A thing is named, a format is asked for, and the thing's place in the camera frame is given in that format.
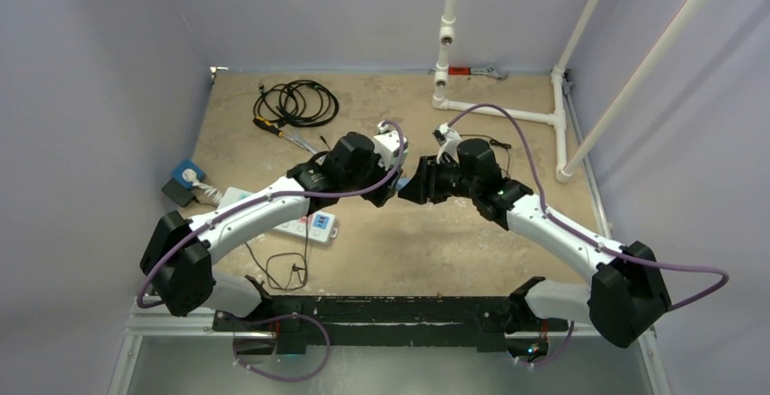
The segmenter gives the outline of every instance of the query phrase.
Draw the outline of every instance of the power adapter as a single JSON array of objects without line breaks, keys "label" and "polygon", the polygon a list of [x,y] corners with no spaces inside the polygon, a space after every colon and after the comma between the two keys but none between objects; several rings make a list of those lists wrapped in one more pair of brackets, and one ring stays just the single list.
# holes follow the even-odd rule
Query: power adapter
[{"label": "power adapter", "polygon": [[190,204],[191,201],[195,200],[195,195],[193,192],[185,188],[174,178],[166,182],[163,188],[161,188],[161,192],[180,207],[184,207]]}]

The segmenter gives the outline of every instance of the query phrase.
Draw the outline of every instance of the lavender wall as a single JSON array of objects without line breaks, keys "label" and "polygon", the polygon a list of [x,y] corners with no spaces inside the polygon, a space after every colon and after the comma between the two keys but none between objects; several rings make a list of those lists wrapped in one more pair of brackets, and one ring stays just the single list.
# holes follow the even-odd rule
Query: lavender wall
[{"label": "lavender wall", "polygon": [[0,392],[105,393],[207,65],[172,0],[0,0]]},{"label": "lavender wall", "polygon": [[[444,0],[176,0],[211,64],[428,70]],[[548,71],[587,0],[459,0],[453,64]]]},{"label": "lavender wall", "polygon": [[[584,131],[683,1],[605,5],[571,64]],[[617,238],[732,274],[724,290],[657,325],[677,394],[770,385],[768,36],[770,0],[708,2],[590,155]],[[666,274],[676,299],[714,280]]]}]

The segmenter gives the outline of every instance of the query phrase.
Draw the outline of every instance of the wrench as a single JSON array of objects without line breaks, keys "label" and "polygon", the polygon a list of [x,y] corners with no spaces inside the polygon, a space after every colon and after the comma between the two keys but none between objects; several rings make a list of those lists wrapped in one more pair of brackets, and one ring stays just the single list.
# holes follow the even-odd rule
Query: wrench
[{"label": "wrench", "polygon": [[[436,73],[436,70],[428,71],[428,74]],[[451,66],[449,75],[485,75],[496,80],[503,80],[508,77],[508,73],[498,73],[495,65],[487,65],[483,68],[471,68],[469,66]]]},{"label": "wrench", "polygon": [[288,141],[292,141],[293,143],[296,143],[300,147],[311,152],[311,154],[316,154],[318,152],[318,149],[313,147],[307,141],[305,141],[304,138],[302,138],[300,134],[297,133],[296,130],[284,131],[281,133],[281,137],[286,138],[286,140]]}]

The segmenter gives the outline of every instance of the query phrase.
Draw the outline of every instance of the blue electrical outlet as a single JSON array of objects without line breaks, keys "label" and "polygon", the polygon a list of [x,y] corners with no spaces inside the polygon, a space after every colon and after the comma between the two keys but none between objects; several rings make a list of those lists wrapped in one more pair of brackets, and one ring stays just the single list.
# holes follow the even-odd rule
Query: blue electrical outlet
[{"label": "blue electrical outlet", "polygon": [[193,161],[190,159],[183,160],[179,165],[176,166],[176,168],[173,169],[173,171],[171,171],[171,176],[175,181],[181,183],[182,186],[187,189],[192,189],[193,187],[192,183],[187,182],[182,178],[182,173],[187,169],[195,171],[195,173],[198,174],[198,180],[201,182],[206,178],[206,173],[204,173],[203,170],[198,167],[198,165],[193,163]]}]

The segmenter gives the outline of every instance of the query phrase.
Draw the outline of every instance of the coiled black cable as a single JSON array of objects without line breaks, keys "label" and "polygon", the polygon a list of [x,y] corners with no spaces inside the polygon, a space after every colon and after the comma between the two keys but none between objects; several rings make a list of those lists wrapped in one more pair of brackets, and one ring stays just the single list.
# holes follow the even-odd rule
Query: coiled black cable
[{"label": "coiled black cable", "polygon": [[[307,88],[318,94],[321,103],[315,114],[308,114],[308,103],[302,94],[302,90]],[[278,103],[268,104],[267,99],[271,94],[278,95]],[[287,124],[292,127],[321,127],[333,120],[339,111],[340,102],[337,97],[325,86],[312,80],[276,84],[270,89],[260,85],[260,96],[253,107],[254,117],[260,116],[279,127]]]}]

